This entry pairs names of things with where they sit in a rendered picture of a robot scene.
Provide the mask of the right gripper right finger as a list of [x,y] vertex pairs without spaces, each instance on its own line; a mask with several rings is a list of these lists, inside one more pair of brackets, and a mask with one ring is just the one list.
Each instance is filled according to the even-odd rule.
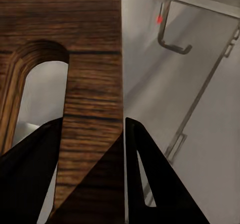
[[[210,224],[144,125],[125,118],[129,224]],[[156,207],[145,205],[137,151]]]

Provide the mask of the cutting board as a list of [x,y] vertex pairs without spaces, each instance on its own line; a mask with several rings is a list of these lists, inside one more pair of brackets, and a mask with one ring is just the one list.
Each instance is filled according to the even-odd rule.
[[122,0],[0,0],[0,157],[26,77],[68,64],[53,208],[45,224],[125,224]]

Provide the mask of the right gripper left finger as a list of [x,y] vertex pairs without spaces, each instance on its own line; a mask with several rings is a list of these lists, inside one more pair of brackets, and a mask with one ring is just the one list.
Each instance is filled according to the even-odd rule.
[[44,123],[0,157],[0,224],[37,224],[58,162],[62,120]]

